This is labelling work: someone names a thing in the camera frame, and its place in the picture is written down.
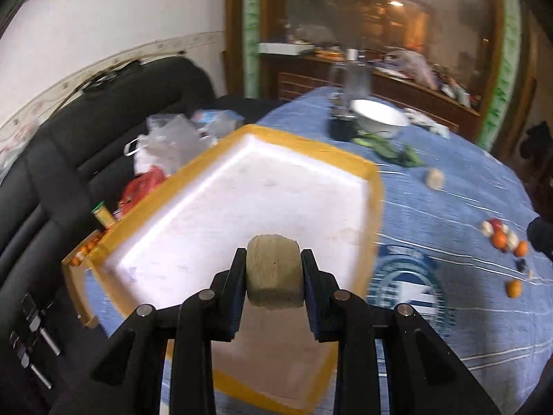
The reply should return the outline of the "beige round pastry cake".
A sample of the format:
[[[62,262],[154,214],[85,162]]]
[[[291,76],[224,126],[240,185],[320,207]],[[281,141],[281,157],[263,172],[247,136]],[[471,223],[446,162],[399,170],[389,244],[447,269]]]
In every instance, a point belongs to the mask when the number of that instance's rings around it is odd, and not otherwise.
[[[304,274],[298,243],[278,234],[253,237],[246,248],[249,302],[269,310],[304,305]]]

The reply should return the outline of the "orange mandarin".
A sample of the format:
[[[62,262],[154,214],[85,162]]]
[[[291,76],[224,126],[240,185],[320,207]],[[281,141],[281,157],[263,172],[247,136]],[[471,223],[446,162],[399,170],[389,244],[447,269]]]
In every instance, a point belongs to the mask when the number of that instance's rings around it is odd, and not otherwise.
[[[514,249],[514,255],[518,258],[523,258],[528,254],[529,245],[526,241],[520,241]]]
[[[498,250],[508,249],[508,236],[503,230],[495,231],[490,237],[490,242]]]
[[[521,296],[523,292],[523,282],[519,279],[510,280],[506,284],[506,293],[509,298],[516,299]]]

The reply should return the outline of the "dark red apple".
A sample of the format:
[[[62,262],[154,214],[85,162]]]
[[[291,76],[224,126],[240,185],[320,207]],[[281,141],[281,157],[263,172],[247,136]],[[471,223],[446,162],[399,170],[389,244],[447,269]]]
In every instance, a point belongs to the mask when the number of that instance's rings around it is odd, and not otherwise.
[[[495,232],[503,231],[503,222],[500,221],[498,218],[490,218],[488,220],[488,223],[490,223]]]

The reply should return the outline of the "white foam tray yellow rim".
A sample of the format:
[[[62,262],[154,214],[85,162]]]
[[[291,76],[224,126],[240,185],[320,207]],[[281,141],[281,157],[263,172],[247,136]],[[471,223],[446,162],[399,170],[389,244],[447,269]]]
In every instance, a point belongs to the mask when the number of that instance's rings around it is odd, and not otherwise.
[[[361,156],[249,124],[142,199],[91,253],[97,280],[128,316],[182,304],[227,270],[235,251],[278,234],[312,251],[341,288],[366,292],[382,224],[378,167]],[[316,341],[302,308],[246,304],[233,341],[213,343],[216,388],[281,414],[327,392],[337,346]]]

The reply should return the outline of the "blue plaid tablecloth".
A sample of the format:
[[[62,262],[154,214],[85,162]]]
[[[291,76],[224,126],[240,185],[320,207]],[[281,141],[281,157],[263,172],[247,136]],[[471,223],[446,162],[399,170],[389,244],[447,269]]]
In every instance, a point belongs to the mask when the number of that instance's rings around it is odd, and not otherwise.
[[[329,91],[302,96],[256,126],[330,144],[373,162],[383,185],[382,224],[366,297],[371,304],[412,305],[474,374],[498,409],[514,414],[539,382],[552,353],[552,265],[535,250],[519,272],[516,258],[492,246],[482,224],[505,223],[524,238],[536,217],[515,174],[477,145],[404,128],[393,144],[410,145],[424,166],[404,169],[358,144],[332,140],[327,129]],[[427,186],[429,169],[445,177],[441,190]],[[523,282],[519,298],[506,284]],[[119,313],[92,268],[86,296],[101,326],[114,333]]]

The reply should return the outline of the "green yellow snack packet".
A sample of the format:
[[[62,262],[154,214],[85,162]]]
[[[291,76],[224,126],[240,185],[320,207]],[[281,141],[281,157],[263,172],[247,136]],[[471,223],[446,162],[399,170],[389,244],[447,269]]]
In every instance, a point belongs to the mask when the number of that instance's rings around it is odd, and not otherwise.
[[[112,212],[105,205],[104,201],[101,201],[98,205],[96,205],[96,207],[92,210],[92,214],[105,230],[109,230],[117,222]]]

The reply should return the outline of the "green leafy vegetable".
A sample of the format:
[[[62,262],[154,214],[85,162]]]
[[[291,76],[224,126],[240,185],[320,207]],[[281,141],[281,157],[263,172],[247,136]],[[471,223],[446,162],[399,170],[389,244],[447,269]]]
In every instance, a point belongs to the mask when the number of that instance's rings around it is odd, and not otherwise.
[[[369,133],[353,138],[353,143],[371,149],[380,158],[402,168],[424,166],[421,157],[408,144],[402,144],[401,148],[397,148],[390,140]]]

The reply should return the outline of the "small cardboard box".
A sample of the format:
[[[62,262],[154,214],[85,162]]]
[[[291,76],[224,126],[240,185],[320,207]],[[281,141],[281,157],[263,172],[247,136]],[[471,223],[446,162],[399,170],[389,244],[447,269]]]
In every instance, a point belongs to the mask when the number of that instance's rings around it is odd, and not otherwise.
[[[86,271],[91,268],[89,253],[96,247],[103,234],[94,230],[75,246],[61,262],[67,293],[72,301],[77,318],[87,329],[95,329],[99,320],[88,303],[85,289]]]

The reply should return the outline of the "clear plastic bag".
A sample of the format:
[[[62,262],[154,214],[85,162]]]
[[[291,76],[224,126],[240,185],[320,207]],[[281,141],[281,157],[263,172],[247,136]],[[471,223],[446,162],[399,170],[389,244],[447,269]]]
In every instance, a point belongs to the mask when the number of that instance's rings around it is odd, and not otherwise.
[[[139,134],[124,147],[133,159],[136,175],[156,167],[171,176],[211,147],[215,139],[206,135],[182,114],[154,114],[146,118],[148,132]]]

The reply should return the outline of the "small black box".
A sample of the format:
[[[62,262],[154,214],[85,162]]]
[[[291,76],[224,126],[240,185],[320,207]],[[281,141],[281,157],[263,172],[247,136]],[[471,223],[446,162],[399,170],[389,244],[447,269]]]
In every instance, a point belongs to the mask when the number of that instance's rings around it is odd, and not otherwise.
[[[331,115],[328,131],[333,140],[349,142],[357,136],[357,121],[351,115]]]

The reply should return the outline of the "white enamel bowl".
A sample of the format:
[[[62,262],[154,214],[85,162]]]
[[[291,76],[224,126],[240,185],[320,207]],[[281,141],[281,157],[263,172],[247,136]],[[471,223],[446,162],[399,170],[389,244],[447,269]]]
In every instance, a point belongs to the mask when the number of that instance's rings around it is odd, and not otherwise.
[[[376,99],[354,99],[350,110],[363,131],[385,139],[394,138],[411,124],[403,111]]]

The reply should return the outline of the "dark purple plum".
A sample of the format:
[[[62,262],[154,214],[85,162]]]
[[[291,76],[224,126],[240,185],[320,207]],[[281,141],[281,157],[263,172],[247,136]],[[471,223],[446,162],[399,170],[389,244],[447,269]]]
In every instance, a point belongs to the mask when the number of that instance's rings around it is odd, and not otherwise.
[[[525,259],[519,259],[517,262],[516,262],[516,268],[519,270],[519,272],[524,272],[527,270],[527,263],[525,261]]]

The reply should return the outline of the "black leather sofa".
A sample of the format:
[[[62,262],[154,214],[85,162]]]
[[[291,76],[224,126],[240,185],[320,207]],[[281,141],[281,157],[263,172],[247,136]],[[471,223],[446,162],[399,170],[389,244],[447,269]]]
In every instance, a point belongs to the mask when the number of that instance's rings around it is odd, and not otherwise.
[[[157,113],[231,110],[255,123],[275,101],[218,96],[208,74],[174,56],[122,67],[43,123],[1,185],[1,410],[46,414],[103,349],[78,319],[61,263],[116,209],[133,179],[125,145]]]

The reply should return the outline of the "wooden cabinet counter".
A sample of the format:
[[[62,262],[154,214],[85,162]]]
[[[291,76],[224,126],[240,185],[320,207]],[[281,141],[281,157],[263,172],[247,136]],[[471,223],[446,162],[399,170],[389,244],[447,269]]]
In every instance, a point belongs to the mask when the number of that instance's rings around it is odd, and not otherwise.
[[[333,62],[316,56],[260,56],[260,89],[265,99],[291,101],[316,88],[329,86]],[[481,116],[454,99],[418,83],[391,77],[379,70],[371,72],[371,94],[398,106],[428,115],[451,131],[476,142]]]

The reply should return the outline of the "pink white plastic bag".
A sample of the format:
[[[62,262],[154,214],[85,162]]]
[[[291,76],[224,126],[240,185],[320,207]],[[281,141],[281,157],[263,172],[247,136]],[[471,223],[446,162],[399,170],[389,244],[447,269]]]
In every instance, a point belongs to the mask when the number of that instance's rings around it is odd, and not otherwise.
[[[384,57],[384,62],[410,76],[415,83],[436,91],[438,88],[433,70],[428,61],[414,50],[391,50]]]

